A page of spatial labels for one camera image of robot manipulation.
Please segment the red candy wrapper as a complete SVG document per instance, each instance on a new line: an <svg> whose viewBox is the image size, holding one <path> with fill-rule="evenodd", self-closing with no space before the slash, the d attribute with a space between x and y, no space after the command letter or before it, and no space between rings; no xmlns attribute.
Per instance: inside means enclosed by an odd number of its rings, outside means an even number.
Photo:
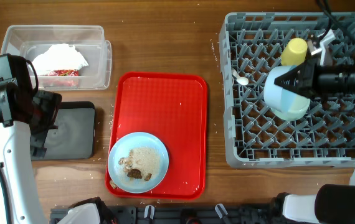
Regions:
<svg viewBox="0 0 355 224"><path fill-rule="evenodd" d="M53 70L42 78L43 87L76 87L79 84L78 70Z"/></svg>

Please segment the mint green bowl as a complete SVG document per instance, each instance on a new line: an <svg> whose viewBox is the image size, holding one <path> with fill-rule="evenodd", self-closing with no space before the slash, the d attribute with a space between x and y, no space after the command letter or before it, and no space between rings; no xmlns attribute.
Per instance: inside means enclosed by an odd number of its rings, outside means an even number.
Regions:
<svg viewBox="0 0 355 224"><path fill-rule="evenodd" d="M294 96L293 98L286 98L282 101L281 106L281 111L272 109L272 112L282 120L295 121L304 117L310 106L310 99L303 96Z"/></svg>

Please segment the yellow plastic cup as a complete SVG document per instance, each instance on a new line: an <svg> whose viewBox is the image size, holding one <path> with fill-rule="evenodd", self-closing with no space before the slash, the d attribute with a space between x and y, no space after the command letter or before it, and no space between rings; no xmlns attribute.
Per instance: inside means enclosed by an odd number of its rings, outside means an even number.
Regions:
<svg viewBox="0 0 355 224"><path fill-rule="evenodd" d="M305 61L307 51L308 45L304 39L291 39L280 56L281 64L283 66L299 65Z"/></svg>

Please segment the small light blue bowl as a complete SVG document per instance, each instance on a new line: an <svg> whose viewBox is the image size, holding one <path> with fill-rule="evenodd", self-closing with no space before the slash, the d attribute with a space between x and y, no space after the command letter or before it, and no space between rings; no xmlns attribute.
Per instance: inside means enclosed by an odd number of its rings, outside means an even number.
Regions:
<svg viewBox="0 0 355 224"><path fill-rule="evenodd" d="M294 68L295 65L278 66L269 72L263 89L264 102L267 106L279 112L287 113L289 111L299 111L308 104L306 98L275 84L276 78Z"/></svg>

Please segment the white paper napkin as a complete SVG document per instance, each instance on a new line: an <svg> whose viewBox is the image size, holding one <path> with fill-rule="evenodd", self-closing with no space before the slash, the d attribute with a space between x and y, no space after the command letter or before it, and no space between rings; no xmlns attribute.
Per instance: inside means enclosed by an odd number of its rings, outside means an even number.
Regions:
<svg viewBox="0 0 355 224"><path fill-rule="evenodd" d="M89 66L76 47L69 44L51 45L43 54L38 55L32 64L38 75L48 75L61 70L78 71Z"/></svg>

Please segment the white plastic spoon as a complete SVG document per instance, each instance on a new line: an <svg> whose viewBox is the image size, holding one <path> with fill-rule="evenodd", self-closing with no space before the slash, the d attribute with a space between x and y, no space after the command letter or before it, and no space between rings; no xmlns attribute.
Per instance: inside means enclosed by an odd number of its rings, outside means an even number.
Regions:
<svg viewBox="0 0 355 224"><path fill-rule="evenodd" d="M232 69L232 75L235 77L236 81L238 84L242 86L246 86L249 84L249 80L246 77L241 77L239 73L233 68Z"/></svg>

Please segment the grey dishwasher rack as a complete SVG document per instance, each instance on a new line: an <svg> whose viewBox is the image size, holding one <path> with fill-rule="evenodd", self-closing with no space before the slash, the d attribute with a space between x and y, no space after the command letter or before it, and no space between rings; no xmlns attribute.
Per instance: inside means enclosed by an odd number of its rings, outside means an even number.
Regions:
<svg viewBox="0 0 355 224"><path fill-rule="evenodd" d="M269 71L291 39L324 32L321 12L231 12L219 32L224 84L225 157L235 169L355 166L355 95L311 100L304 117L284 121L263 99ZM235 69L248 85L237 83Z"/></svg>

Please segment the large light blue plate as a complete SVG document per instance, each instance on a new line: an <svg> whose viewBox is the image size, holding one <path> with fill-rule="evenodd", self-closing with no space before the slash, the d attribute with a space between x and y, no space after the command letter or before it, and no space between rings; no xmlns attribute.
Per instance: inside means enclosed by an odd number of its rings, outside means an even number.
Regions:
<svg viewBox="0 0 355 224"><path fill-rule="evenodd" d="M148 182L138 179L130 180L121 173L121 168L118 165L118 161L122 157L126 157L130 149L141 146L152 147L161 156L159 173ZM165 178L168 168L169 154L166 146L156 136L149 133L136 132L123 136L114 144L108 155L107 170L110 179L119 189L132 194L142 194L155 189Z"/></svg>

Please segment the red plastic serving tray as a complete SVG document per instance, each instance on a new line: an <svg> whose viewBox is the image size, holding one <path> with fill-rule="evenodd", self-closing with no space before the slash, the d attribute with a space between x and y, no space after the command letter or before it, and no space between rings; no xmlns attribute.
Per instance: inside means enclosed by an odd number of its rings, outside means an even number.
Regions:
<svg viewBox="0 0 355 224"><path fill-rule="evenodd" d="M205 189L207 83L197 75L128 72L117 86L110 146L135 132L159 138L169 154L164 180L139 198L195 200Z"/></svg>

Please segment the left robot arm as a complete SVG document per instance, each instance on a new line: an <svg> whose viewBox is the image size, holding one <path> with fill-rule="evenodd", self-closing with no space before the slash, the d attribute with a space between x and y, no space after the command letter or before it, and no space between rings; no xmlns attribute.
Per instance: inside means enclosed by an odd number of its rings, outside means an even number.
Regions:
<svg viewBox="0 0 355 224"><path fill-rule="evenodd" d="M0 223L47 223L32 161L93 153L95 108L39 89L24 57L0 55Z"/></svg>

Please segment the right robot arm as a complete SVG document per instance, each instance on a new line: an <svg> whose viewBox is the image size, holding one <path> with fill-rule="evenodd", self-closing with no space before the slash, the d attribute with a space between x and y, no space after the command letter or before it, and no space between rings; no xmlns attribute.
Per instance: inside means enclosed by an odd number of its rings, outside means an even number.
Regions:
<svg viewBox="0 0 355 224"><path fill-rule="evenodd" d="M274 84L306 98L355 94L355 58L353 65L337 66L309 59L276 77ZM286 194L280 211L302 223L355 223L355 170L349 185L326 184L315 195Z"/></svg>

